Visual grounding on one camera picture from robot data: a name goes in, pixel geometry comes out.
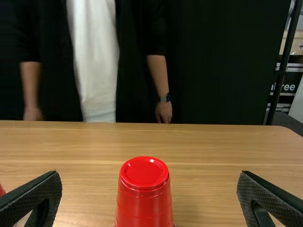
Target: wristwatch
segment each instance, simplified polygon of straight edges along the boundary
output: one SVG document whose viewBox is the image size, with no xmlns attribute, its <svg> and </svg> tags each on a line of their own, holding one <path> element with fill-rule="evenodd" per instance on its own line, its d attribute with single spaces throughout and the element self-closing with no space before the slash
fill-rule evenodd
<svg viewBox="0 0 303 227">
<path fill-rule="evenodd" d="M 167 93 L 165 96 L 159 97 L 159 102 L 170 102 L 170 101 L 171 101 L 171 97 L 169 93 Z"/>
</svg>

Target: black curtain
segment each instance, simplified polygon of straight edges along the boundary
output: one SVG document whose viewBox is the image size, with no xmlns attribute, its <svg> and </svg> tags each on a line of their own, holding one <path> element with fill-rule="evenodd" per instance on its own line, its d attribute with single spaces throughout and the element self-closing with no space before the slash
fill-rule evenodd
<svg viewBox="0 0 303 227">
<path fill-rule="evenodd" d="M 290 0 L 168 0 L 175 122 L 263 124 Z"/>
<path fill-rule="evenodd" d="M 0 120 L 21 120 L 23 101 L 21 79 L 14 60 L 10 0 L 0 0 Z"/>
</svg>

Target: tabletop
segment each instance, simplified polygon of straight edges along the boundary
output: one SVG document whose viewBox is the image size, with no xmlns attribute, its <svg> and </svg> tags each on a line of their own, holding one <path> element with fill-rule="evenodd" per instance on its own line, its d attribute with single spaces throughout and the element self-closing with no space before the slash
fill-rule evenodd
<svg viewBox="0 0 303 227">
<path fill-rule="evenodd" d="M 242 170 L 303 198 L 303 138 L 276 126 L 0 122 L 6 191 L 50 171 L 62 180 L 54 227 L 112 227 L 119 169 L 153 156 L 169 167 L 177 227 L 246 226 Z"/>
</svg>

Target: red plastic cup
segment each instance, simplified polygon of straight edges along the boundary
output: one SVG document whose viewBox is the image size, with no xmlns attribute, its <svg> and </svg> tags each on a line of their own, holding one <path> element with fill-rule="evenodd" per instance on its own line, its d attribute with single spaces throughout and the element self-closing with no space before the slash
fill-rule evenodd
<svg viewBox="0 0 303 227">
<path fill-rule="evenodd" d="M 115 227 L 174 227 L 169 170 L 154 157 L 121 167 Z"/>
<path fill-rule="evenodd" d="M 0 197 L 1 197 L 2 195 L 5 195 L 5 191 L 4 191 L 4 189 L 2 188 L 2 186 L 1 186 L 1 184 L 0 184 Z"/>
</svg>

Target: black jacket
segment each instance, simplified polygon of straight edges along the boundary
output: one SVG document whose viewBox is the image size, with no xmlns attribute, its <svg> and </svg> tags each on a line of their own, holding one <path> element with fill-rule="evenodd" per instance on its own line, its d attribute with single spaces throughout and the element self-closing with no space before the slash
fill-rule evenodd
<svg viewBox="0 0 303 227">
<path fill-rule="evenodd" d="M 65 0 L 13 0 L 13 6 L 18 60 L 42 63 L 46 120 L 82 121 Z M 145 56 L 166 53 L 164 9 L 163 0 L 116 0 L 117 122 L 153 121 L 156 93 Z"/>
</svg>

